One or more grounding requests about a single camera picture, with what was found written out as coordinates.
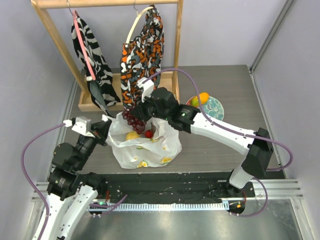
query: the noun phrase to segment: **garment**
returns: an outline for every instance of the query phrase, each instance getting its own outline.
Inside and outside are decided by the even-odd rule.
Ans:
[[[161,70],[164,43],[163,22],[158,10],[153,6],[145,14],[145,24],[141,33],[122,47],[121,94],[125,109],[141,101],[142,92],[136,87],[137,81]],[[152,81],[154,88],[157,88],[160,75],[154,77]]]
[[[99,44],[95,36],[93,35],[92,31],[90,30],[89,26],[79,16],[76,18],[76,21],[79,26],[81,38],[83,40],[83,44],[85,46],[85,50],[86,50],[89,62],[92,66],[92,70],[95,75],[95,82],[97,83],[97,84],[94,84],[95,92],[93,93],[92,92],[93,89],[91,89],[91,86],[93,85],[93,83],[91,83],[92,77],[88,70],[85,57],[82,53],[82,49],[79,44],[79,39],[77,36],[74,22],[72,22],[71,36],[73,40],[73,46],[74,46],[76,55],[78,56],[79,60],[83,64],[83,67],[86,71],[87,86],[89,91],[91,92],[91,100],[97,107],[99,107],[105,113],[108,113],[108,110],[105,109],[106,106],[112,106],[112,105],[115,105],[117,102],[120,102],[120,98],[117,96],[112,86],[113,74],[108,64],[106,63],[106,60],[102,55],[102,51],[99,47]],[[94,97],[94,95],[96,96],[97,94],[99,94],[99,92],[101,94],[101,97],[104,99],[105,104],[99,102]]]

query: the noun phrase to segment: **wooden rod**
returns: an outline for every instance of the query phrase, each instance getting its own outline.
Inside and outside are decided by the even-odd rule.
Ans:
[[[66,9],[67,0],[33,0],[40,9]],[[135,0],[135,5],[177,4],[180,0]],[[134,0],[69,0],[70,8],[133,5]]]
[[[42,21],[45,29],[48,31],[50,37],[52,38],[55,46],[58,48],[58,51],[60,52],[61,56],[65,60],[67,66],[71,70],[73,76],[75,77],[75,80],[78,82],[80,88],[82,91],[89,95],[89,90],[87,83],[85,82],[84,77],[79,72],[79,69],[77,68],[77,65],[70,55],[70,52],[68,51],[68,48],[62,39],[58,29],[56,28],[54,22],[52,21],[49,13],[45,9],[40,9],[33,0],[31,0],[31,4],[34,7],[36,13],[38,14],[40,20]]]
[[[174,60],[173,67],[178,68],[179,61],[179,48],[180,48],[180,34],[181,34],[181,23],[182,23],[182,8],[183,8],[184,0],[178,0],[178,4],[176,6],[176,26],[175,26],[175,41],[174,41]],[[172,77],[172,89],[179,89],[178,83],[178,72],[173,72]]]

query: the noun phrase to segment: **hanger hook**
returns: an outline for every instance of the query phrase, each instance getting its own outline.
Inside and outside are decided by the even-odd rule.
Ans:
[[[136,9],[136,0],[133,0],[133,8],[136,11],[136,15],[139,15],[138,9]]]
[[[67,6],[68,6],[69,12],[71,13],[71,15],[73,15],[73,14],[72,14],[72,11],[71,11],[71,9],[70,9],[69,0],[66,0],[66,4],[67,4]]]

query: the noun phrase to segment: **clothes rack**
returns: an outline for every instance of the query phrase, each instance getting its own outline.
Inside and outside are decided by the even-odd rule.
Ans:
[[[88,7],[111,7],[111,6],[133,6],[135,5],[159,5],[159,4],[176,4],[176,25],[175,25],[175,41],[174,41],[174,60],[173,67],[178,67],[180,33],[182,24],[183,0],[31,0],[31,4],[42,21],[44,27],[48,31],[55,46],[72,72],[75,80],[81,88],[79,99],[79,108],[83,112],[101,111],[91,101],[88,91],[86,77],[83,77],[72,58],[63,38],[61,37],[57,27],[51,19],[47,9],[67,9],[67,8],[88,8]],[[118,96],[121,96],[120,74],[113,74],[113,87]],[[176,99],[180,100],[179,83],[177,72],[164,72],[161,74],[159,87],[165,87],[171,91]],[[122,102],[109,107],[110,110],[122,110]]]

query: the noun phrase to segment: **plastic bag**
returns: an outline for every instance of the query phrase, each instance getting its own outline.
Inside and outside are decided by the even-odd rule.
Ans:
[[[132,127],[118,113],[112,119],[106,143],[111,146],[112,152],[124,169],[140,167],[163,167],[170,163],[182,150],[179,132],[173,129],[167,121],[151,118],[146,129],[154,125],[156,131],[153,138],[139,137],[126,140],[127,133]]]

